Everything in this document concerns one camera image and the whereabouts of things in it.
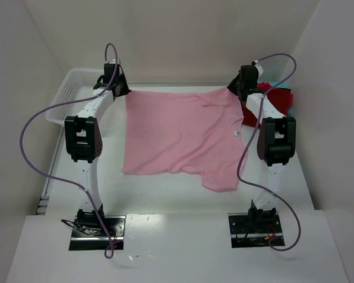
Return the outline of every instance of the robotic arm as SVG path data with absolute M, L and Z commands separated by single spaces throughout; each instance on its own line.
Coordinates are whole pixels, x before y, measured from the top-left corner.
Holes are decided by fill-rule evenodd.
M 263 91 L 257 89 L 257 81 L 262 73 L 263 68 L 257 62 L 243 65 L 227 87 L 256 117 L 260 113 L 261 99 L 264 97 Z M 280 113 L 264 97 L 260 125 L 257 154 L 264 161 L 260 185 L 276 192 L 281 173 L 295 154 L 296 121 L 293 117 Z M 275 197 L 262 191 L 254 199 L 254 204 L 263 210 L 270 210 L 275 207 Z
M 99 122 L 117 97 L 130 92 L 120 61 L 118 64 L 120 71 L 117 72 L 113 84 L 107 88 L 108 90 L 96 99 L 90 100 L 76 116 L 68 116 L 64 120 L 66 148 L 76 163 L 78 182 L 89 191 L 95 206 L 99 208 L 102 219 L 104 219 L 103 205 L 97 184 L 97 161 L 103 147 Z M 115 65 L 115 60 L 104 65 L 104 75 L 98 79 L 92 96 L 97 96 L 103 88 L 108 86 Z M 78 225 L 100 229 L 99 221 L 87 194 L 80 191 L 80 197 L 82 204 L 76 217 Z

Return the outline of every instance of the white backdrop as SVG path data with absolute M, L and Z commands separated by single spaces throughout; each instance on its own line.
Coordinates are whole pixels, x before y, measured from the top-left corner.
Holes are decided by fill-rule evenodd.
M 45 178 L 19 152 L 22 126 L 49 105 L 63 79 L 21 1 L 0 0 L 0 283 L 5 282 L 25 217 L 34 214 Z M 48 170 L 59 128 L 44 116 L 29 126 L 25 149 Z
M 317 0 L 24 0 L 64 72 L 102 68 L 113 42 L 130 83 L 226 82 L 291 52 Z M 278 78 L 286 61 L 265 72 Z
M 299 159 L 354 282 L 354 0 L 322 0 L 293 55 Z

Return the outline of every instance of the plastic laundry basket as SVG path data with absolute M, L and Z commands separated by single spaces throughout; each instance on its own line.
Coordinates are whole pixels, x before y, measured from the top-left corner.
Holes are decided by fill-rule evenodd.
M 103 75 L 103 70 L 86 68 L 70 70 L 61 83 L 51 105 L 76 100 L 82 88 L 93 90 L 93 86 L 101 75 Z M 50 109 L 46 112 L 46 120 L 64 126 L 64 119 L 72 114 L 72 109 L 72 104 Z

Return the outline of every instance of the red cloth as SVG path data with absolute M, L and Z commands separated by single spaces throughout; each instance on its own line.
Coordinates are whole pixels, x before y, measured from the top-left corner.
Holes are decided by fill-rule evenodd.
M 269 83 L 260 83 L 257 88 L 267 91 L 272 85 Z M 275 88 L 267 94 L 267 98 L 270 100 L 272 105 L 282 114 L 287 115 L 289 109 L 293 105 L 293 94 L 288 89 Z M 243 103 L 241 103 L 242 112 L 244 113 L 243 124 L 251 127 L 255 127 L 257 122 L 256 116 L 247 109 Z

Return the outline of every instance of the white table surface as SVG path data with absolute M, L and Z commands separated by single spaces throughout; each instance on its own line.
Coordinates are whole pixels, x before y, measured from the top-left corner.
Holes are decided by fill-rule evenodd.
M 205 92 L 217 87 L 142 87 L 138 90 Z M 82 90 L 79 98 L 89 95 Z M 45 216 L 28 216 L 8 283 L 16 282 L 347 282 L 325 213 L 314 210 L 295 155 L 281 177 L 280 193 L 296 209 L 303 233 L 292 251 L 232 249 L 228 213 L 246 212 L 257 193 L 239 184 L 236 192 L 215 193 L 199 175 L 124 176 L 126 115 L 119 98 L 100 123 L 104 150 L 99 160 L 100 195 L 107 215 L 126 215 L 124 250 L 107 260 L 103 251 L 68 251 L 80 205 L 77 188 L 51 181 Z M 247 141 L 249 127 L 242 128 Z M 255 143 L 244 178 L 260 181 Z M 76 180 L 76 168 L 59 148 L 53 174 Z M 278 204 L 286 244 L 297 235 L 292 214 Z
M 286 244 L 297 233 L 282 212 Z M 7 283 L 60 282 L 275 282 L 345 283 L 325 213 L 300 211 L 303 233 L 291 251 L 232 249 L 228 215 L 171 213 L 128 215 L 124 250 L 68 251 L 70 228 L 57 216 L 28 216 Z

